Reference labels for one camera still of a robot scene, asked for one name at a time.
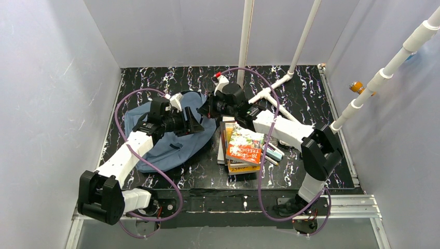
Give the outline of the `yellow orange book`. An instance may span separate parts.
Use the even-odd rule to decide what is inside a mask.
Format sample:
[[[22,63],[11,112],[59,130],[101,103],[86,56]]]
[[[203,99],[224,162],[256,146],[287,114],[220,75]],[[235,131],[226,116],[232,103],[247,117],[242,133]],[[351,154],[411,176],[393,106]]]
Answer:
[[[226,148],[229,140],[229,136],[231,135],[231,131],[233,128],[233,124],[235,121],[222,121],[220,127],[223,129],[223,148],[224,148],[224,156],[225,156],[225,164],[228,169],[229,175],[238,175],[238,174],[247,174],[254,173],[260,170],[259,166],[249,165],[246,163],[236,162],[233,160],[226,159]]]

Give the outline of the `orange knob on wall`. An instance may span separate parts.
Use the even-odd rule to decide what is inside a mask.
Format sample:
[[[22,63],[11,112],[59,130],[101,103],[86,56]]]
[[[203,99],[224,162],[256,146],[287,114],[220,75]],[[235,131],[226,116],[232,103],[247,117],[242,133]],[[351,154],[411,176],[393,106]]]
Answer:
[[[350,89],[352,92],[357,93],[357,94],[359,94],[359,95],[365,90],[363,84],[362,84],[360,81],[355,81],[355,82],[353,82],[353,83],[349,86],[349,89]]]

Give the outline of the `bottom dark white book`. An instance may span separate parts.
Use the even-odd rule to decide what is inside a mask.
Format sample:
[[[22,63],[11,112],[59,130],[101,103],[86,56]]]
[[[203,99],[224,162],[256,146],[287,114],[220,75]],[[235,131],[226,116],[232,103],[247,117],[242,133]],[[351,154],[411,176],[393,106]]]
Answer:
[[[234,121],[233,117],[229,116],[223,116],[222,121]],[[221,127],[218,128],[219,130],[219,145],[218,145],[218,154],[217,154],[217,163],[220,165],[225,164],[225,156],[224,156],[224,148],[223,148],[223,129]]]

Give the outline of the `blue white eraser case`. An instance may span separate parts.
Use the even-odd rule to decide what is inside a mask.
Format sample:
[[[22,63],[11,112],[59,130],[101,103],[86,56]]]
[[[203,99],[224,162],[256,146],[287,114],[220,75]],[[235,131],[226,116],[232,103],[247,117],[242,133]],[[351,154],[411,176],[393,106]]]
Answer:
[[[266,150],[266,156],[276,162],[280,162],[284,158],[284,152],[280,151],[276,147],[273,147],[271,143],[265,143],[263,149]]]

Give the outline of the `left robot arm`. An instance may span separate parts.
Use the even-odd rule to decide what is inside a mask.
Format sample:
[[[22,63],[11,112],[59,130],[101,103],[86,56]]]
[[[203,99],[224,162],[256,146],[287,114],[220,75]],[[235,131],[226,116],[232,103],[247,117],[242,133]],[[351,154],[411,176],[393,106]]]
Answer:
[[[177,136],[202,132],[189,107],[181,106],[183,95],[154,98],[127,141],[95,171],[85,171],[79,179],[78,212],[109,225],[123,214],[151,207],[152,193],[142,188],[121,189],[140,158],[149,152],[168,132]]]

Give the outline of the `blue student backpack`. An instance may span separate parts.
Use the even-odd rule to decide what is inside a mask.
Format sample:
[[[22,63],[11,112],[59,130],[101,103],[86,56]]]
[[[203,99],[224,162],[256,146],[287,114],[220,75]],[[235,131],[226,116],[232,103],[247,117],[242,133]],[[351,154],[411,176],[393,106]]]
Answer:
[[[194,114],[198,113],[196,109],[200,108],[206,101],[206,96],[199,92],[186,90],[182,91],[181,94],[183,95],[181,100],[182,107],[191,107]],[[150,103],[147,102],[125,113],[124,129],[127,138],[139,118],[149,111]],[[215,119],[202,117],[199,113],[198,116],[202,118],[203,132],[181,137],[176,136],[173,132],[165,133],[157,144],[148,153],[143,155],[143,158],[163,172],[185,163],[211,140],[217,129]],[[136,164],[136,169],[142,173],[156,172],[141,160]]]

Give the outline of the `orange treehouse book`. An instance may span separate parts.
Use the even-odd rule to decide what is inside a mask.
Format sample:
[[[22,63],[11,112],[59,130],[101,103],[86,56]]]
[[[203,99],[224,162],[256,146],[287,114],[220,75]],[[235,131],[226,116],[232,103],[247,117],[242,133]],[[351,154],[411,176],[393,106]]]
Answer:
[[[226,159],[254,166],[260,165],[264,134],[245,129],[235,122],[228,138]]]

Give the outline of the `aluminium rail base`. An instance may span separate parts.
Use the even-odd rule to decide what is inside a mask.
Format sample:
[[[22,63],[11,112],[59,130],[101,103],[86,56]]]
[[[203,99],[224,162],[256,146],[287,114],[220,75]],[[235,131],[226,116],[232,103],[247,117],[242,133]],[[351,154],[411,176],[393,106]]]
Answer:
[[[123,217],[107,225],[75,215],[67,248],[389,248],[372,195],[331,194],[317,203],[318,215],[274,222],[245,190],[187,192],[177,217],[156,228]]]

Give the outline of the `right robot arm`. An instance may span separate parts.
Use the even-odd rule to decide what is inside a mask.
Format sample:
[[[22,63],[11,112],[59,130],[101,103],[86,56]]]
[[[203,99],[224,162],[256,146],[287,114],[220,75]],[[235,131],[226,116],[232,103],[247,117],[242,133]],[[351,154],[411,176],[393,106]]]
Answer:
[[[208,118],[234,117],[241,127],[279,139],[299,150],[306,170],[295,200],[301,205],[312,202],[344,158],[340,141],[328,125],[313,127],[275,115],[263,106],[249,103],[238,84],[227,84],[210,93],[197,111]]]

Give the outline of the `white pvc pipe frame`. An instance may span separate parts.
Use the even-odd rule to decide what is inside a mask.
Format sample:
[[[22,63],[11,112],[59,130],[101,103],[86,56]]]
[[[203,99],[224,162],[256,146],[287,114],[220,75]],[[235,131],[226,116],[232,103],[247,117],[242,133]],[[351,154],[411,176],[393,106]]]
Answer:
[[[439,70],[439,32],[417,49],[403,43],[420,26],[439,26],[439,1],[321,1],[296,68],[290,65],[313,1],[255,1],[244,74],[248,98],[285,75],[275,101],[299,123],[375,134],[414,118],[405,108]],[[349,86],[360,81],[359,95]]]

